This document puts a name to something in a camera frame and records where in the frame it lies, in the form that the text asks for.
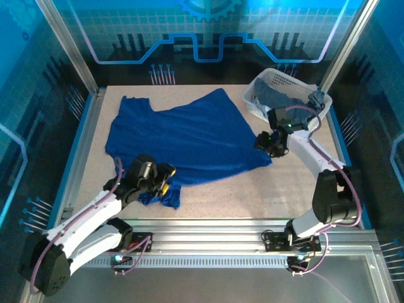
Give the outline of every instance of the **beige table surface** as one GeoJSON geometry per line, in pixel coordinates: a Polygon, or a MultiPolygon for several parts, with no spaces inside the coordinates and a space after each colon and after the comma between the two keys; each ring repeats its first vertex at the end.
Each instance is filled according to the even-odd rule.
{"type": "MultiPolygon", "coordinates": [[[[105,153],[111,122],[118,113],[122,96],[146,97],[153,110],[184,105],[223,88],[255,134],[268,131],[267,122],[247,111],[241,96],[246,85],[108,86],[93,137],[83,180],[74,210],[89,203],[106,181],[114,177],[114,162],[105,153]]],[[[326,119],[314,137],[334,157],[336,150],[326,119]]],[[[119,214],[121,218],[292,218],[311,207],[316,181],[300,159],[289,153],[274,158],[272,165],[228,179],[186,186],[178,210],[156,203],[144,206],[133,202],[119,214]]]]}

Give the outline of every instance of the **blue cloth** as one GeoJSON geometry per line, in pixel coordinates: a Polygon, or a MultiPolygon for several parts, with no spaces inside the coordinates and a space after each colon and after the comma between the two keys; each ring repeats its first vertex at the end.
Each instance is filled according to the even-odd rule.
{"type": "MultiPolygon", "coordinates": [[[[255,101],[255,105],[266,115],[270,109],[277,109],[279,107],[289,107],[293,105],[308,106],[314,109],[318,114],[324,108],[324,93],[320,90],[312,92],[309,97],[309,102],[305,104],[302,100],[297,98],[289,98],[284,93],[280,93],[270,87],[261,78],[257,78],[254,83],[255,96],[258,98],[258,103],[255,101]]],[[[288,116],[296,123],[303,123],[307,127],[313,115],[303,109],[292,109],[288,111],[288,116]]]]}
{"type": "MultiPolygon", "coordinates": [[[[177,172],[160,200],[178,208],[181,186],[211,182],[271,163],[254,148],[256,136],[223,89],[184,106],[155,112],[147,98],[123,97],[111,124],[105,151],[120,157],[124,169],[140,153],[177,172]]],[[[156,202],[143,195],[140,201],[156,202]]]]}

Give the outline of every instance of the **gray cloth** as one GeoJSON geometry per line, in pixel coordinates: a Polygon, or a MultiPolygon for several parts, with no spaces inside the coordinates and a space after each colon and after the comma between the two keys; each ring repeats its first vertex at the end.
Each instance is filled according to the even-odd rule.
{"type": "MultiPolygon", "coordinates": [[[[284,93],[280,93],[270,87],[261,78],[257,78],[254,83],[255,96],[258,100],[253,102],[257,108],[263,111],[264,114],[269,109],[277,109],[279,107],[290,107],[293,105],[303,105],[314,109],[317,113],[320,113],[324,108],[324,93],[320,90],[316,90],[309,95],[309,102],[305,104],[302,100],[297,98],[289,98],[284,93]]],[[[303,109],[292,109],[288,111],[288,115],[295,123],[303,123],[305,127],[309,124],[313,115],[303,109]]]]}

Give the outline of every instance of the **laundry basket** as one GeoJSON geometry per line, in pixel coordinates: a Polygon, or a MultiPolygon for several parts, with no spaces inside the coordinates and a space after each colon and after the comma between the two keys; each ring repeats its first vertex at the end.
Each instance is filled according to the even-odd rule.
{"type": "MultiPolygon", "coordinates": [[[[260,73],[246,88],[242,95],[242,99],[247,104],[247,109],[253,115],[261,118],[262,120],[268,121],[268,115],[264,114],[257,106],[254,105],[256,101],[256,96],[254,92],[254,82],[257,78],[261,78],[266,84],[271,86],[274,90],[286,94],[289,98],[301,99],[304,103],[308,103],[309,95],[317,90],[315,85],[308,85],[301,82],[298,79],[289,76],[277,69],[267,68],[262,73],[260,73]]],[[[327,112],[329,111],[333,99],[329,95],[324,96],[324,109],[319,113],[321,120],[324,119],[327,112]]],[[[318,125],[318,120],[316,118],[312,119],[309,123],[309,130],[313,130],[318,125]]]]}

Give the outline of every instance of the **gear graphic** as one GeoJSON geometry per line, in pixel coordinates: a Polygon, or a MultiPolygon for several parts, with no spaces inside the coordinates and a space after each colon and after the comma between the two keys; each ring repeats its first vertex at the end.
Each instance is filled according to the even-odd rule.
{"type": "Polygon", "coordinates": [[[198,21],[205,19],[218,21],[220,17],[226,18],[229,12],[235,11],[235,6],[241,4],[241,0],[177,0],[182,11],[188,12],[190,17],[196,17],[198,21]]]}
{"type": "Polygon", "coordinates": [[[37,17],[34,0],[2,0],[0,8],[2,7],[8,9],[13,20],[23,30],[29,30],[37,17]]]}

